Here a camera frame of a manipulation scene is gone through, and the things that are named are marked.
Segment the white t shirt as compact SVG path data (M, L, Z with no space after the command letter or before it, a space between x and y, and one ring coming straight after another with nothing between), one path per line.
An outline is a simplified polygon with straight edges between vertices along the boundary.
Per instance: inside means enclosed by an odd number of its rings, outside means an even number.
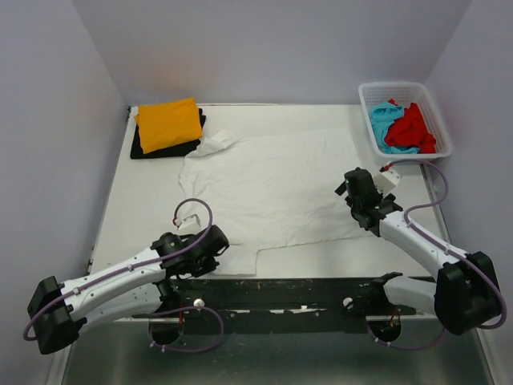
M253 276L261 250L364 237L335 193L360 164L342 128L205 138L184 158L179 182L209 205L230 243L214 273Z

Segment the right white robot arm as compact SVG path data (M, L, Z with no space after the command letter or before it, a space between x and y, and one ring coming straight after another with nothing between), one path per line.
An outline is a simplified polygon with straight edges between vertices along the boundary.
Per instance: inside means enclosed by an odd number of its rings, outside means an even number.
M370 283L370 292L361 301L346 303L347 310L387 314L396 306L408 306L436 316L454 335L505 323L507 305L493 262L485 253L468 253L423 228L393 194L378 187L377 177L366 169L346 172L335 193L345 198L362 229L407 253L433 279L386 274Z

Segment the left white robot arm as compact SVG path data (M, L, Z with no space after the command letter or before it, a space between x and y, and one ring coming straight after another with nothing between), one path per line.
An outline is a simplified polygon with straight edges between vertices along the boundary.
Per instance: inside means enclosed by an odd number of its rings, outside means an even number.
M48 355L104 322L172 315L183 319L187 312L205 310L201 300L185 300L171 279L211 273L228 247L228 238L212 225L187 236L165 233L134 257L96 274L65 282L45 278L27 307L30 320L22 337Z

